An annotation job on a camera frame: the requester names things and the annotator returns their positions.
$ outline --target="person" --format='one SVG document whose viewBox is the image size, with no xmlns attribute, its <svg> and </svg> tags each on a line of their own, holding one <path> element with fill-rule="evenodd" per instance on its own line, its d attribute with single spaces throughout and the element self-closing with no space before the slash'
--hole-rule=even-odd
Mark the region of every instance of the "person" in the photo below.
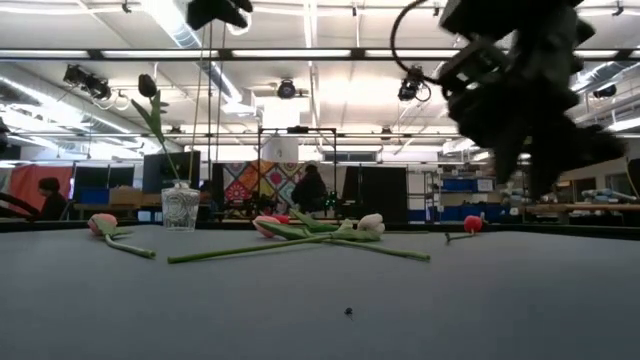
<svg viewBox="0 0 640 360">
<path fill-rule="evenodd" d="M 38 192 L 46 197 L 44 205 L 37 220 L 57 221 L 60 220 L 64 209 L 67 207 L 67 200 L 60 194 L 60 182 L 58 179 L 42 178 L 38 182 Z"/>
<path fill-rule="evenodd" d="M 293 189 L 291 200 L 300 205 L 300 211 L 303 213 L 323 210 L 327 187 L 322 181 L 318 167 L 309 164 L 304 171 L 305 176 Z"/>
</svg>

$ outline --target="spotlight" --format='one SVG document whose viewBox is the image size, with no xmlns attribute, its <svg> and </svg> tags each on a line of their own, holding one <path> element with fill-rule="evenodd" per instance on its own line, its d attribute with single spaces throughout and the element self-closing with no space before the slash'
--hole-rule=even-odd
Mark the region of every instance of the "spotlight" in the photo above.
<svg viewBox="0 0 640 360">
<path fill-rule="evenodd" d="M 180 125 L 171 125 L 171 130 L 167 131 L 167 134 L 184 134 L 184 131 L 180 129 Z"/>
<path fill-rule="evenodd" d="M 62 80 L 73 87 L 80 88 L 94 99 L 107 100 L 111 97 L 109 81 L 82 70 L 79 65 L 67 66 Z"/>
<path fill-rule="evenodd" d="M 614 96 L 618 92 L 618 88 L 615 85 L 607 86 L 604 89 L 596 90 L 593 92 L 593 97 L 596 99 L 609 98 Z"/>
<path fill-rule="evenodd" d="M 293 80 L 282 80 L 280 86 L 278 86 L 278 97 L 280 99 L 293 99 L 296 96 L 296 87 L 293 85 Z"/>
<path fill-rule="evenodd" d="M 413 99 L 418 99 L 421 102 L 428 101 L 431 98 L 431 89 L 425 84 L 423 78 L 422 67 L 419 65 L 411 66 L 407 77 L 402 80 L 402 85 L 400 85 L 398 99 L 400 101 L 411 101 Z M 428 96 L 425 99 L 419 99 L 418 94 L 423 87 L 428 91 Z"/>
<path fill-rule="evenodd" d="M 388 126 L 383 126 L 382 127 L 382 131 L 380 131 L 380 134 L 393 134 L 393 131 L 391 131 L 391 128 Z M 380 140 L 382 141 L 389 141 L 391 140 L 391 138 L 386 138 L 386 137 L 381 137 Z"/>
<path fill-rule="evenodd" d="M 253 12 L 249 0 L 193 0 L 187 6 L 187 24 L 198 30 L 215 19 L 239 28 L 249 26 L 240 10 Z"/>
</svg>

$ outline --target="ceiling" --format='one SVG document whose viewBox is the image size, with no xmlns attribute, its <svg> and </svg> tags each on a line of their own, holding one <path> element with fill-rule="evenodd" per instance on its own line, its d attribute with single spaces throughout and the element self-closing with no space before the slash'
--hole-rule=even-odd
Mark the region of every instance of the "ceiling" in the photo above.
<svg viewBox="0 0 640 360">
<path fill-rule="evenodd" d="M 164 6 L 165 0 L 153 0 L 158 6 Z M 389 34 L 392 24 L 400 12 L 401 6 L 408 0 L 358 0 L 361 10 L 357 17 L 352 16 L 351 0 L 310 0 L 317 2 L 317 17 L 309 17 L 310 35 L 305 35 L 305 16 L 303 5 L 309 0 L 254 0 L 255 12 L 252 25 L 246 34 L 235 36 L 226 30 L 220 22 L 212 26 L 212 48 L 305 48 L 313 47 L 385 47 L 389 46 Z M 176 0 L 178 8 L 184 9 L 186 0 Z M 613 1 L 585 1 L 581 6 L 612 6 Z M 0 8 L 22 9 L 24 14 L 0 11 L 0 24 L 3 36 L 0 48 L 135 48 L 169 49 L 176 43 L 158 24 L 156 18 L 145 11 L 138 11 L 139 1 L 129 1 L 136 11 L 126 14 L 118 11 L 122 1 L 118 0 L 9 0 L 3 1 Z M 640 6 L 638 1 L 624 1 L 625 8 Z M 70 15 L 44 15 L 41 13 L 68 12 Z M 451 48 L 455 38 L 438 28 L 438 18 L 432 9 L 423 9 L 410 13 L 398 32 L 399 47 L 442 47 Z M 611 15 L 589 16 L 598 33 L 582 46 L 585 48 L 625 48 L 640 45 L 640 25 L 636 16 Z M 202 39 L 203 31 L 197 35 Z M 182 129 L 191 131 L 192 124 L 198 124 L 198 132 L 207 132 L 208 124 L 218 119 L 218 104 L 225 101 L 218 97 L 216 89 L 208 97 L 209 81 L 206 75 L 194 63 L 159 63 L 157 71 L 154 64 L 141 62 L 85 62 L 78 63 L 83 69 L 109 80 L 109 85 L 122 95 L 145 103 L 137 91 L 137 79 L 140 74 L 156 74 L 156 81 L 163 92 L 163 100 L 170 106 L 163 122 L 167 125 L 182 125 Z M 15 66 L 25 70 L 38 81 L 23 84 L 44 93 L 51 92 L 48 85 L 64 90 L 69 86 L 62 81 L 68 63 L 40 61 L 20 62 Z M 424 104 L 406 103 L 397 99 L 398 87 L 404 73 L 393 62 L 316 62 L 317 87 L 314 99 L 318 104 L 317 126 L 336 127 L 343 132 L 379 132 L 382 126 L 391 126 L 394 132 L 421 132 L 432 127 L 430 132 L 440 129 L 450 133 L 455 124 L 446 118 L 446 103 L 439 89 L 433 89 L 430 101 Z M 433 72 L 437 62 L 421 64 L 425 73 Z M 230 82 L 243 93 L 254 92 L 257 104 L 271 101 L 274 84 L 281 79 L 290 78 L 299 89 L 311 87 L 310 70 L 306 61 L 285 62 L 227 62 L 220 64 L 222 72 Z M 87 101 L 90 98 L 83 92 L 72 89 L 77 97 L 65 98 L 71 106 L 91 113 L 97 109 Z M 107 111 L 123 119 L 123 126 L 131 126 L 132 131 L 144 127 L 142 118 L 133 107 L 118 110 L 126 104 L 122 98 L 118 106 Z M 312 125 L 312 113 L 309 98 L 296 100 L 301 111 L 303 125 Z M 98 105 L 107 108 L 113 101 Z M 253 115 L 231 114 L 220 111 L 222 132 L 247 132 L 257 128 L 257 118 Z M 223 143 L 237 143 L 238 140 L 223 139 Z M 419 139 L 415 144 L 442 144 L 442 139 Z M 188 139 L 176 140 L 186 145 Z M 356 143 L 357 140 L 343 140 Z"/>
</svg>

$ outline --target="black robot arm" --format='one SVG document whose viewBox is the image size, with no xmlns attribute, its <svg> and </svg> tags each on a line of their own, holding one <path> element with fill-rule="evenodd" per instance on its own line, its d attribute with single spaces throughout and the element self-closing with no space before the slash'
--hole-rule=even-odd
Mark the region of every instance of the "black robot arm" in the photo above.
<svg viewBox="0 0 640 360">
<path fill-rule="evenodd" d="M 392 29 L 394 59 L 407 72 L 415 69 L 398 58 L 395 35 L 403 17 L 426 1 L 409 4 Z M 499 184 L 509 180 L 525 139 L 531 139 L 534 199 L 549 192 L 562 172 L 625 153 L 612 134 L 597 126 L 579 128 L 565 114 L 579 101 L 569 86 L 583 63 L 573 52 L 595 34 L 578 17 L 575 6 L 581 2 L 449 0 L 440 26 L 469 45 L 442 66 L 437 79 L 420 75 L 442 87 L 460 134 L 493 151 Z M 495 43 L 511 33 L 514 41 L 505 54 Z"/>
</svg>

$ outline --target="glass vase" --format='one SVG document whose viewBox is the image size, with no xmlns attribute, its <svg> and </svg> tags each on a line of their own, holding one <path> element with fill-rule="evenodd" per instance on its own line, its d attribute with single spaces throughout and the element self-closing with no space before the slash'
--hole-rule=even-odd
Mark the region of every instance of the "glass vase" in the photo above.
<svg viewBox="0 0 640 360">
<path fill-rule="evenodd" d="M 162 190 L 162 220 L 171 231 L 194 231 L 200 205 L 200 191 L 189 188 L 189 182 L 174 182 Z"/>
</svg>

